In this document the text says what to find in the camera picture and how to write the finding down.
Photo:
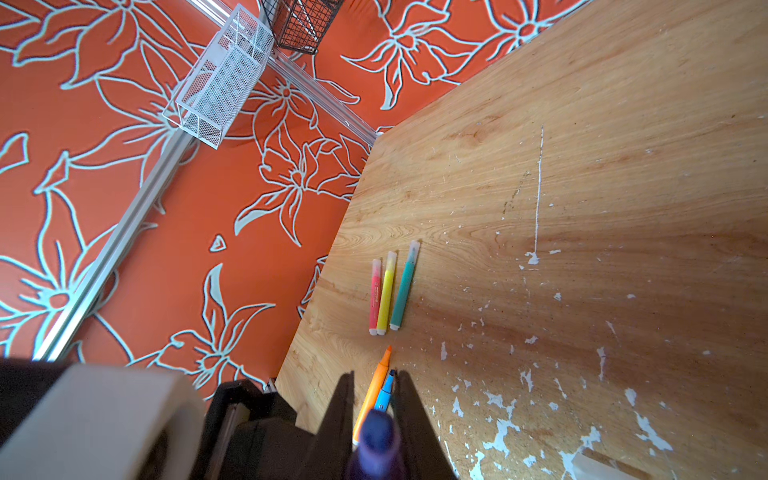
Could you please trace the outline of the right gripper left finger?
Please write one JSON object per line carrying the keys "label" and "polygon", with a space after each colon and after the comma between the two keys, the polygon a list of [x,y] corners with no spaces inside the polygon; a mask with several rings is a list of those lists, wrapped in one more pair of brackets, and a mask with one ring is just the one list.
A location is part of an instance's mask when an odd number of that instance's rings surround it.
{"label": "right gripper left finger", "polygon": [[294,479],[343,479],[352,453],[354,373],[343,374]]}

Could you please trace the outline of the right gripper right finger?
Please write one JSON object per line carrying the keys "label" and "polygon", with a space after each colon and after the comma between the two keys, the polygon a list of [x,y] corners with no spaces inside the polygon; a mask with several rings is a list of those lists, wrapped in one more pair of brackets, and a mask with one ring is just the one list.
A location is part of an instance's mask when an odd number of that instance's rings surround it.
{"label": "right gripper right finger", "polygon": [[405,479],[455,479],[413,379],[405,370],[396,374],[392,408],[401,435]]}

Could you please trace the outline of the purple marker pen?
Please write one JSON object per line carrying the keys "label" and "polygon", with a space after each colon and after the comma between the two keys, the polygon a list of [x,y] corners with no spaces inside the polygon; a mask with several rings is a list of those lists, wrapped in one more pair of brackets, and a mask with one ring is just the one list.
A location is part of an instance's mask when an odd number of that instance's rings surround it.
{"label": "purple marker pen", "polygon": [[394,419],[387,413],[371,410],[360,432],[358,447],[352,454],[344,479],[405,479],[401,436]]}

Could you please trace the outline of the pink marker pen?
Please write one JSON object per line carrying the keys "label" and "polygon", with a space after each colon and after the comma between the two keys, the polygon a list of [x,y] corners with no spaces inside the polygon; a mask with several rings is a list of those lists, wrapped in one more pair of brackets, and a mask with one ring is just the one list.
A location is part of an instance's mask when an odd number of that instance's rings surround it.
{"label": "pink marker pen", "polygon": [[370,293],[370,312],[369,312],[369,333],[372,336],[378,335],[378,317],[380,308],[382,284],[382,261],[380,258],[372,261],[371,275],[371,293]]}

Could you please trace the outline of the green marker pen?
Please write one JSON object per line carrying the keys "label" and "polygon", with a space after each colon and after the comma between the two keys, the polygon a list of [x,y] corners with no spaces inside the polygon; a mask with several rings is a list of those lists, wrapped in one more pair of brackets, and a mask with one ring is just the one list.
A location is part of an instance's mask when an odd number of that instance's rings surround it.
{"label": "green marker pen", "polygon": [[410,293],[420,247],[421,242],[419,240],[413,240],[409,246],[408,257],[401,276],[400,288],[390,319],[390,329],[393,331],[398,331],[402,328],[405,307]]}

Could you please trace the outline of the yellow marker pen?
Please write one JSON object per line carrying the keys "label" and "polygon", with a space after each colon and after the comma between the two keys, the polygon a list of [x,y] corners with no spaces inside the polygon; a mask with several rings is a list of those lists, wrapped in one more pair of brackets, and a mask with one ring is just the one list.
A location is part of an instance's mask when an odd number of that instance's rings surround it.
{"label": "yellow marker pen", "polygon": [[378,335],[385,335],[388,328],[396,263],[397,253],[390,251],[387,255],[386,267],[381,282],[381,297],[376,322],[376,333]]}

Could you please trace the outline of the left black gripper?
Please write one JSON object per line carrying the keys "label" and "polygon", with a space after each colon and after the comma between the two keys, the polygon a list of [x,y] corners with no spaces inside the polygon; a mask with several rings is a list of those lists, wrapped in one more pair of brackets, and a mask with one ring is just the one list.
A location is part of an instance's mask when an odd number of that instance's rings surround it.
{"label": "left black gripper", "polygon": [[188,479],[288,479],[300,468],[311,434],[293,424],[276,394],[248,382],[220,393],[205,407],[201,442]]}

